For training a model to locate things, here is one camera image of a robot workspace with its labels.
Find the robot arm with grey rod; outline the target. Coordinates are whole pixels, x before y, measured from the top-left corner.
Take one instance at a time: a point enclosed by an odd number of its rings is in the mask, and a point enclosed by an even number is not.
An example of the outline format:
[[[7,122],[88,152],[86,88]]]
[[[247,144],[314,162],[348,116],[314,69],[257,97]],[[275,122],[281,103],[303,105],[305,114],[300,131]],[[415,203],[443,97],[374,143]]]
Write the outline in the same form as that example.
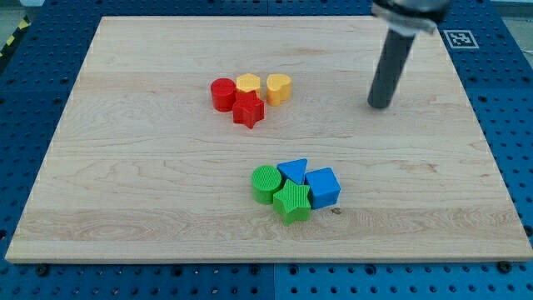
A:
[[[418,32],[432,34],[451,9],[451,0],[374,0],[372,14],[388,29],[368,94],[373,108],[387,108]]]

